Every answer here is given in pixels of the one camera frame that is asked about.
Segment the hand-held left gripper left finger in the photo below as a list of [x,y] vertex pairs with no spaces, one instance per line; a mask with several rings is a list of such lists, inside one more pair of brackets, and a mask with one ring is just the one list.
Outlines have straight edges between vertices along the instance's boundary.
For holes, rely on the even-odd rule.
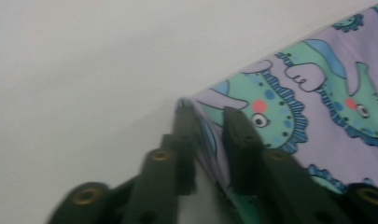
[[179,107],[175,111],[172,132],[162,137],[161,147],[176,154],[177,194],[190,195],[195,189],[193,160],[196,148],[196,118],[191,107]]

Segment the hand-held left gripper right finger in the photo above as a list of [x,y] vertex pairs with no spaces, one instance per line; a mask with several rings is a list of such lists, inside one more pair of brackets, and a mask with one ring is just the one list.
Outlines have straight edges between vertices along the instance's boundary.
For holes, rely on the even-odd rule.
[[240,195],[254,195],[258,182],[256,163],[263,144],[241,110],[224,108],[222,142],[228,157],[233,191]]

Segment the lilac seahorse print garment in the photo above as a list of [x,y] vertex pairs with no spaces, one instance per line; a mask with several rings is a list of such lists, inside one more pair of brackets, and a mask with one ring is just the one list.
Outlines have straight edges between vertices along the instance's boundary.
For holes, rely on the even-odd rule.
[[239,224],[261,224],[253,196],[233,192],[223,110],[250,120],[266,148],[290,153],[320,186],[378,187],[378,4],[310,35],[201,91],[196,109],[209,148],[199,158]]

